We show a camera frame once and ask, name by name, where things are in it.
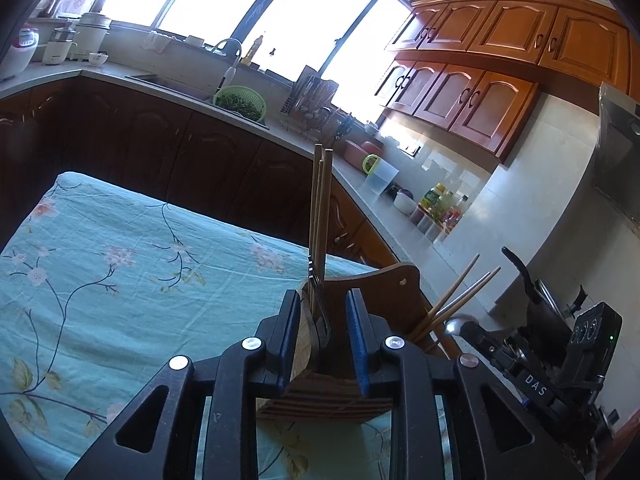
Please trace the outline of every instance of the faucet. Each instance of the faucet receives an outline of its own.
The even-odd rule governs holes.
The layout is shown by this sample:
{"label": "faucet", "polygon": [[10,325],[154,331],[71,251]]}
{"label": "faucet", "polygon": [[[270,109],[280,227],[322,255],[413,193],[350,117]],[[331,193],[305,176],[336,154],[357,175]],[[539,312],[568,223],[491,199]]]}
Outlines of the faucet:
{"label": "faucet", "polygon": [[228,43],[229,41],[235,41],[238,44],[238,53],[236,54],[236,60],[233,62],[233,64],[226,69],[225,75],[222,77],[222,80],[220,81],[220,84],[218,85],[218,89],[216,90],[216,94],[218,92],[220,92],[220,90],[222,90],[223,88],[226,88],[227,86],[229,86],[229,84],[231,83],[231,80],[234,78],[234,76],[236,75],[236,66],[238,66],[238,62],[240,61],[241,57],[242,57],[242,43],[240,43],[238,40],[236,40],[236,38],[225,38],[224,40],[220,40],[216,46],[213,48],[212,52],[215,51],[220,44],[225,43],[225,41]]}

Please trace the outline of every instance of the green colander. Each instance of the green colander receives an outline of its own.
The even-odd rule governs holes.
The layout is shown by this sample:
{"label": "green colander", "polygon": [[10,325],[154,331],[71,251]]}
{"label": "green colander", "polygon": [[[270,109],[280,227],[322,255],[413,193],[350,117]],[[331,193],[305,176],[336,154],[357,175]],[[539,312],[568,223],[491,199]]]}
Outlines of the green colander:
{"label": "green colander", "polygon": [[258,92],[251,90],[246,86],[228,86],[220,90],[213,97],[213,104],[216,104],[219,97],[222,96],[236,96],[244,99],[246,102],[255,106],[255,109],[260,112],[260,119],[257,122],[261,122],[267,113],[267,103]]}

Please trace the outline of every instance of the metal rivet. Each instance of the metal rivet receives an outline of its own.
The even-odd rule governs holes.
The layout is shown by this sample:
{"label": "metal rivet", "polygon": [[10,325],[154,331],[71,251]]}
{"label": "metal rivet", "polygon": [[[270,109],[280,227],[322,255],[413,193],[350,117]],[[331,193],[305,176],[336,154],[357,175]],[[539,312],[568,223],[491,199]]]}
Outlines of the metal rivet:
{"label": "metal rivet", "polygon": [[404,339],[397,335],[392,335],[385,339],[385,345],[389,348],[393,348],[394,350],[398,350],[404,346]]}
{"label": "metal rivet", "polygon": [[182,370],[183,368],[186,368],[188,364],[189,358],[184,355],[177,355],[176,357],[172,357],[169,361],[169,368],[171,368],[171,370]]}
{"label": "metal rivet", "polygon": [[466,368],[475,368],[480,364],[480,359],[473,354],[462,354],[460,356],[460,364]]}
{"label": "metal rivet", "polygon": [[242,348],[245,350],[255,350],[260,348],[262,341],[258,337],[248,337],[244,341],[242,341]]}

